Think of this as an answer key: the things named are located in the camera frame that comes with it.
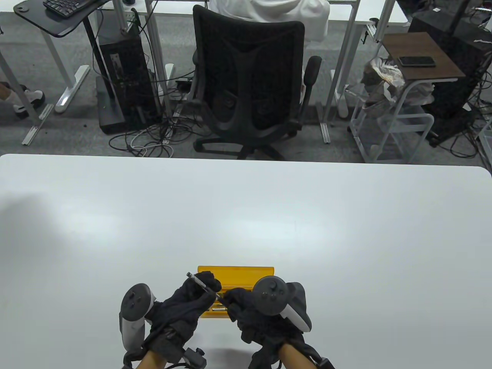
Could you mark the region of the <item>person's left hand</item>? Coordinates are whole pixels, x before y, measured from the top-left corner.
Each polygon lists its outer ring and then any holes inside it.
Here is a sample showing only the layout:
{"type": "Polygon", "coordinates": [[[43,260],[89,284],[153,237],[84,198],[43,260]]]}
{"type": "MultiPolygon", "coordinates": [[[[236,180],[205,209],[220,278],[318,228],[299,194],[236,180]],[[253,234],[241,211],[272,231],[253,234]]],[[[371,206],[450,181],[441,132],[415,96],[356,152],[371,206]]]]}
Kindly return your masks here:
{"type": "Polygon", "coordinates": [[[183,347],[193,336],[198,320],[216,301],[192,278],[188,278],[174,294],[156,302],[150,314],[150,333],[144,341],[147,352],[159,355],[171,364],[183,356],[183,347]]]}

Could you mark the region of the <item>person's right hand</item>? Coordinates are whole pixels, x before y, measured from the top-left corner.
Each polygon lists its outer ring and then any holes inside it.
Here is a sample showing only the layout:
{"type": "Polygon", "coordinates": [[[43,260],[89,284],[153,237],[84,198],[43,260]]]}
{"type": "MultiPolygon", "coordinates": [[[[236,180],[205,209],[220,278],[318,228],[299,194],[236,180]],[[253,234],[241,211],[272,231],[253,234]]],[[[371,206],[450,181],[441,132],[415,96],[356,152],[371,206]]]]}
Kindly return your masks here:
{"type": "Polygon", "coordinates": [[[309,346],[304,342],[302,331],[281,315],[265,315],[254,305],[252,292],[234,288],[224,295],[228,304],[229,318],[237,323],[241,339],[265,347],[270,355],[278,355],[285,344],[307,355],[309,346]]]}

